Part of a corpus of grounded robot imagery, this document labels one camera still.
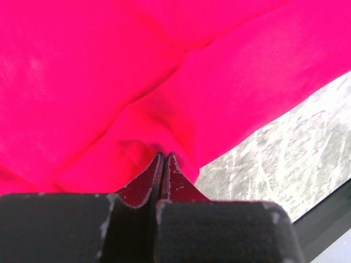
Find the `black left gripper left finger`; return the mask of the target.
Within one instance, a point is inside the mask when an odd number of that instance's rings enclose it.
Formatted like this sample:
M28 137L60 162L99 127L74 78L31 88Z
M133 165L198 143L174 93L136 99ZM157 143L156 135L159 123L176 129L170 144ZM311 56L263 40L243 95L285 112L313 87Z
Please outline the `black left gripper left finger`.
M153 262L164 156L114 193L1 197L1 262Z

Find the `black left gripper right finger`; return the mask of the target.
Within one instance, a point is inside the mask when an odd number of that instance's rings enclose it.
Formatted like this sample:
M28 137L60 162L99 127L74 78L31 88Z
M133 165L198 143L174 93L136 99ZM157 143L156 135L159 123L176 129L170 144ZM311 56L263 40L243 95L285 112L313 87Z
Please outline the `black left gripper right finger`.
M212 201L169 155L156 206L158 262L303 262L290 218L267 201Z

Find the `red t-shirt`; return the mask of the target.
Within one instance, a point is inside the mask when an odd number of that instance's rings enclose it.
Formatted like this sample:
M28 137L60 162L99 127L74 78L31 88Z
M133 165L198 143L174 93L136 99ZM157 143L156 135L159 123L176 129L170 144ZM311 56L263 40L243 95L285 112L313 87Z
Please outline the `red t-shirt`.
M202 166L350 70L350 1L1 1L1 194Z

